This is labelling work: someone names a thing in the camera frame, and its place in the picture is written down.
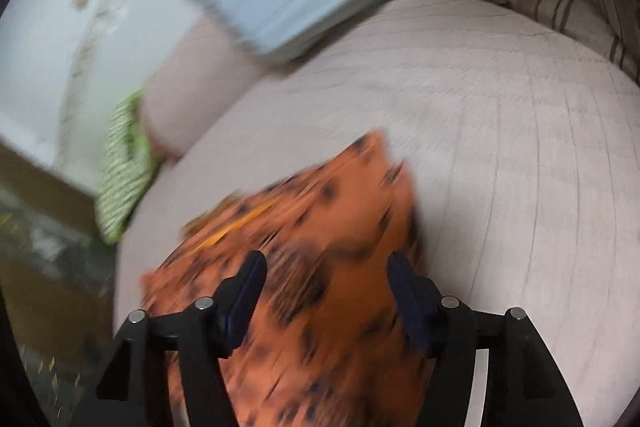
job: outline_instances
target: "metal screw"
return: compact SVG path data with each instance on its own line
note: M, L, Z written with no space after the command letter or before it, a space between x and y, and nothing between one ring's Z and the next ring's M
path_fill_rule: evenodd
M200 297L196 301L196 308L199 310L206 310L207 308L211 308L213 304L213 299L211 297Z
M442 301L440 301L441 304L449 309L449 310L454 310L456 309L458 306L460 306L460 301L458 299L456 299L455 297L443 297Z
M144 310L134 310L129 314L129 322L134 324L141 322L146 317Z
M517 321L523 320L527 317L527 312L522 308L511 308L509 312L511 314L511 317L513 317Z

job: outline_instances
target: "white wall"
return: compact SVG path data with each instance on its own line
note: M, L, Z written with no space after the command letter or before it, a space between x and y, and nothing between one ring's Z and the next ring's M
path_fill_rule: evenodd
M142 87L202 14L192 0L128 0L126 11L96 49L60 166L63 179L88 193L98 187L113 108Z
M34 163L54 160L69 66L98 0L11 0L0 19L0 139Z

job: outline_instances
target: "orange leopard print pillow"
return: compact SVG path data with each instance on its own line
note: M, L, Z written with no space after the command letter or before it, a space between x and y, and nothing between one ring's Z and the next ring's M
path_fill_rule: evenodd
M221 360L241 426L412 427L431 363L411 348L386 281L403 249L423 264L412 182L370 133L322 166L233 196L143 277L151 314L184 309L261 250L267 281L249 332ZM183 401L177 355L172 400Z

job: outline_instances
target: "floor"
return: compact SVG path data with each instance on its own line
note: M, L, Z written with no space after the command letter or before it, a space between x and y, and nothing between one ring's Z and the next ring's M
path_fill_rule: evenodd
M52 427L68 425L111 340L115 252L93 203L0 147L0 287Z

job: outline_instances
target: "black spot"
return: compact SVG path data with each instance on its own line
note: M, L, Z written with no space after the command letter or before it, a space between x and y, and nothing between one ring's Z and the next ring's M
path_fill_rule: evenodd
M280 233L280 230L282 230L282 227L280 227L277 230L272 230L271 232L266 232L262 237L262 239L260 240L259 246L263 247L267 243L270 243L271 241L273 241L273 239L275 239L275 237ZM277 250L277 248L272 245L270 248L270 251L273 252L275 250Z
M280 250L280 248L282 248L282 245L280 243L273 243L272 245L269 246L268 253L269 254L278 253L278 250Z
M185 250L180 250L179 248L177 250L174 250L164 261L162 261L160 267L165 268L167 266L171 266L173 263L178 261L178 259L180 259L185 253Z
M378 226L380 227L380 230L382 230L382 232L384 232L387 227L389 226L389 223L391 222L391 207L389 207L388 209L385 210L385 213L382 214L382 217L380 218L380 221L378 222Z
M264 194L268 194L269 192L273 192L276 188L280 187L279 183L272 183L271 185L266 186L265 188L263 188L263 193Z
M191 261L191 264L187 267L184 273L181 275L180 279L178 279L176 286L178 288L183 288L188 284L193 284L194 281L202 275L205 269L207 269L209 265L206 263L206 260L201 257L194 257Z
M284 309L280 309L280 313L276 312L276 316L280 317L284 325L290 325L304 310L316 306L324 297L328 287L328 271L326 267L321 264L316 267L311 277L303 283L302 288L298 295L296 295L295 300L291 303L291 306L288 307L286 303L280 302L281 305L284 304Z
M324 203L331 203L338 195L338 183L331 178L320 189L320 200Z
M287 282L295 275L293 267L297 261L296 251L286 245L273 245L268 250L268 275L264 289L272 293L286 288Z
M388 324L387 317L387 313L381 313L373 317L360 332L360 338L366 340L377 337L381 333L386 333L386 325Z
M404 339L402 340L402 353L400 354L400 358L404 359L412 352L411 340L409 339L408 334L404 334Z
M329 243L323 254L329 259L361 263L371 257L373 250L369 243L361 243L353 239L338 239Z
M271 395L273 394L273 392L276 390L276 387L278 386L278 384L280 383L280 380L282 379L282 375L280 375L278 377L278 380L276 380L274 382L274 384L271 386L270 390L267 392L267 396L264 397L264 401L262 403L267 402L268 399L271 398Z
M284 187L284 188L296 188L296 186L298 185L297 181L298 181L299 178L300 178L300 174L294 174L293 176L290 176L289 178L284 180L282 182L281 187Z
M298 414L299 409L299 402L290 401L278 413L278 423L293 423L293 420L296 419L296 415Z
M396 178L398 178L398 174L400 173L400 171L402 170L402 164L397 165L395 167L391 167L384 175L383 182L391 184L394 181L396 181Z
M309 215L309 209L306 209L302 214L300 214L300 217L295 220L295 222L293 223L293 226L299 227L300 225L302 225L302 223L306 221L306 218L308 217L308 215Z
M318 352L318 343L316 342L314 329L310 324L305 324L305 327L302 328L302 333L300 334L300 351L303 364L311 362Z
M223 256L217 255L215 257L209 257L203 261L205 268L209 268L211 266L215 266L223 260Z
M340 360L338 360L334 367L331 368L330 376L332 382L340 381L344 378L347 374L347 368L349 367L352 358L351 353L345 353L340 357Z
M319 394L322 392L323 389L324 389L324 384L316 380L309 384L309 386L306 388L306 393Z
M318 409L318 406L315 404L311 404L309 407L307 407L305 412L305 420L307 421L315 420L317 409Z
M249 212L249 205L246 203L241 203L236 209L236 217L244 216L244 214L246 214L247 212Z
M269 346L265 346L264 344L257 344L257 346L254 347L254 351L252 352L252 357L254 357L258 362L261 362L262 360L266 359L267 356L269 356L270 352L271 348Z
M350 145L350 148L356 151L362 151L367 144L367 135L360 136L355 142Z

